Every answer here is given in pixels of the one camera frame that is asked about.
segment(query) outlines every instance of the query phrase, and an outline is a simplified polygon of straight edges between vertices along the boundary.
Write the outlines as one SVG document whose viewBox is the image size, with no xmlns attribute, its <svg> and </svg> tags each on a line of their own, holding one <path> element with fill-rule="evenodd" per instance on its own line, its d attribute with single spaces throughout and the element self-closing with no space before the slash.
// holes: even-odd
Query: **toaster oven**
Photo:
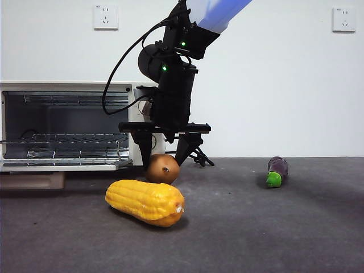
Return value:
<svg viewBox="0 0 364 273">
<path fill-rule="evenodd" d="M 145 82 L 110 85 L 106 107 L 120 109 L 135 100 Z M 115 171 L 141 166 L 139 147 L 122 121 L 145 122 L 145 101 L 115 115 L 102 109 L 103 82 L 16 82 L 0 85 L 0 171 Z M 162 134 L 154 134 L 152 153 L 166 150 Z"/>
</svg>

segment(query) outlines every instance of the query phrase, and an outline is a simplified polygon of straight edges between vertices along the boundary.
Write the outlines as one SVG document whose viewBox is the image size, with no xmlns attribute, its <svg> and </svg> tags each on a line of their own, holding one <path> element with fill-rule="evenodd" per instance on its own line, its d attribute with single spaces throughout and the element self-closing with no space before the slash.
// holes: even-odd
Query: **gray carpet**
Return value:
<svg viewBox="0 0 364 273">
<path fill-rule="evenodd" d="M 108 206 L 107 186 L 140 168 L 69 173 L 63 191 L 1 193 L 1 273 L 364 272 L 364 158 L 288 159 L 265 187 L 268 159 L 183 164 L 186 211 L 149 226 Z"/>
</svg>

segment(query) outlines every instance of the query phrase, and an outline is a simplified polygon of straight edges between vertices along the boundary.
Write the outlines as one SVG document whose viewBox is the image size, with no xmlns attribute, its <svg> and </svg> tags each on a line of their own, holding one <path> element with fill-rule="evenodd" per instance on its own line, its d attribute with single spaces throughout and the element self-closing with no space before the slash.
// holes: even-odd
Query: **electrical outlet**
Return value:
<svg viewBox="0 0 364 273">
<path fill-rule="evenodd" d="M 354 32 L 356 29 L 355 10 L 351 7 L 333 8 L 333 31 Z"/>
<path fill-rule="evenodd" d="M 93 11 L 93 26 L 95 30 L 119 29 L 117 5 L 96 5 Z"/>
</svg>

